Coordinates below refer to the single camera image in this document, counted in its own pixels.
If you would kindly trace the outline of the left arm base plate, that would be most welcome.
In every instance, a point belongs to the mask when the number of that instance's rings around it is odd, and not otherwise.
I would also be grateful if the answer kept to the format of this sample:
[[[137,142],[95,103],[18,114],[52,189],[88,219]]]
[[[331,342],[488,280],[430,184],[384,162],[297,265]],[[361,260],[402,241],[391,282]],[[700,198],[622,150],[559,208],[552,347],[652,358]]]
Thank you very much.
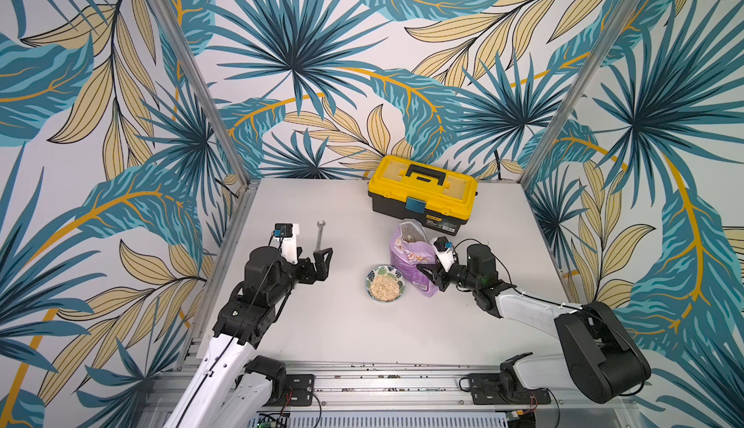
[[[246,373],[236,378],[234,397],[241,403],[258,403],[263,407],[310,407],[315,401],[316,376],[291,374],[272,380],[259,373]]]

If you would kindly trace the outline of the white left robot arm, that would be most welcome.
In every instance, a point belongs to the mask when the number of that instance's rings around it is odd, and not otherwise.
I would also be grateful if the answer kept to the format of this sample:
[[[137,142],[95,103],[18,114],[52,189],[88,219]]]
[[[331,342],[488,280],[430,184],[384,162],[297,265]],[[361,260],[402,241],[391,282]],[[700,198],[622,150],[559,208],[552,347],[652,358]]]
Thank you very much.
[[[263,406],[285,395],[286,364],[262,356],[259,346],[296,285],[327,280],[332,255],[327,248],[292,263],[276,247],[250,253],[243,281],[220,310],[207,353],[167,427],[246,427]]]

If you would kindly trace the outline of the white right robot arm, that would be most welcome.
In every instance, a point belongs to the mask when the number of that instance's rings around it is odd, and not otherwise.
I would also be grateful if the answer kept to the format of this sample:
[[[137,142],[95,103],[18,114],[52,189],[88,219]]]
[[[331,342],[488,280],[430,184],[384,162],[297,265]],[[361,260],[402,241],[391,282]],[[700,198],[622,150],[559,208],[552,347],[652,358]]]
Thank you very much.
[[[474,243],[461,263],[455,246],[440,237],[436,259],[417,269],[439,290],[455,285],[472,294],[478,307],[501,320],[523,323],[556,339],[551,356],[524,352],[503,361],[495,374],[471,374],[469,390],[495,404],[544,404],[554,389],[580,393],[593,403],[641,392],[652,371],[646,357],[602,302],[569,304],[527,294],[500,278],[505,265],[491,249]]]

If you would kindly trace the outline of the purple oats bag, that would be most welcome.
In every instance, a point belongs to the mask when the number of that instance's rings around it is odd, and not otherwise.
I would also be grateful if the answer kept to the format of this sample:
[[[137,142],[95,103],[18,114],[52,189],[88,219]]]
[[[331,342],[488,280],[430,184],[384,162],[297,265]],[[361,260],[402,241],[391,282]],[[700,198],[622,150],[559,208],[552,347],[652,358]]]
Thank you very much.
[[[436,287],[418,269],[419,265],[434,265],[437,261],[434,246],[428,242],[420,222],[404,219],[397,225],[389,242],[389,254],[391,265],[415,289],[426,297],[436,294]]]

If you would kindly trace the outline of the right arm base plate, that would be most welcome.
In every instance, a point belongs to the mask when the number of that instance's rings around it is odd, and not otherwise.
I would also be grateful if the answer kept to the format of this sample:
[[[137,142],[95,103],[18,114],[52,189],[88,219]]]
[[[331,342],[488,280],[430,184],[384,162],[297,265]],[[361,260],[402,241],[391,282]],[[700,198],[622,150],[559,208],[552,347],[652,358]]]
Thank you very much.
[[[476,406],[519,406],[536,408],[549,405],[552,398],[544,388],[527,389],[510,374],[469,374],[462,387]]]

